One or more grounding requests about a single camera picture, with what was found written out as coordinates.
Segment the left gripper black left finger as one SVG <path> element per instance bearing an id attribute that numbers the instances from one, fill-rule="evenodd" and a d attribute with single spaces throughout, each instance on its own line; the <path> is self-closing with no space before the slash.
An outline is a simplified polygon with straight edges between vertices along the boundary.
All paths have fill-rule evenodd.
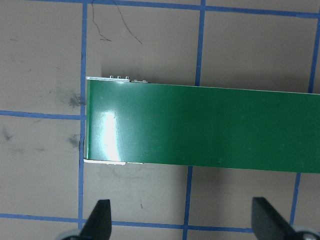
<path id="1" fill-rule="evenodd" d="M 111 233 L 111 202 L 109 199 L 98 200 L 79 237 L 81 240 L 109 240 Z"/>

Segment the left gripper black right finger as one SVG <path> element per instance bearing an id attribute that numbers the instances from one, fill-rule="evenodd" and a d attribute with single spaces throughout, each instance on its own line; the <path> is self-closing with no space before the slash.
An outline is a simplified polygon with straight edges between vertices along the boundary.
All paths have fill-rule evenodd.
<path id="1" fill-rule="evenodd" d="M 294 240 L 297 232 L 264 197 L 253 197 L 251 229 L 258 240 Z"/>

